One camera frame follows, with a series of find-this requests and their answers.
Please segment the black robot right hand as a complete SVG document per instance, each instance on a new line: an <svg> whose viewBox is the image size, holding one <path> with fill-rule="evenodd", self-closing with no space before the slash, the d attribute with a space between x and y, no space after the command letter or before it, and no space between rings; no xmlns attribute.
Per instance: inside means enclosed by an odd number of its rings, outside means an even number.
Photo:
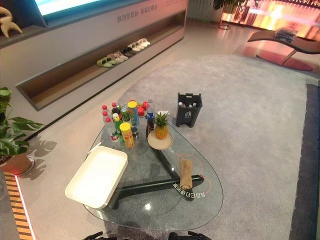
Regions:
<svg viewBox="0 0 320 240"><path fill-rule="evenodd" d="M193 231L188 231L187 235L178 235L176 232L170 232L168 240L212 240L210 237Z"/></svg>

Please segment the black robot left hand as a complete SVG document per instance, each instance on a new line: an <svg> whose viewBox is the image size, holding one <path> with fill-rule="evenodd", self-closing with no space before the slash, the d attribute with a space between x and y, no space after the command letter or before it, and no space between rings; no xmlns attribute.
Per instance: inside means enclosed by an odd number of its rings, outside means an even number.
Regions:
<svg viewBox="0 0 320 240"><path fill-rule="evenodd" d="M103 232L99 231L97 233L86 236L82 240L98 240L98 239L102 238L102 235L103 235Z"/></svg>

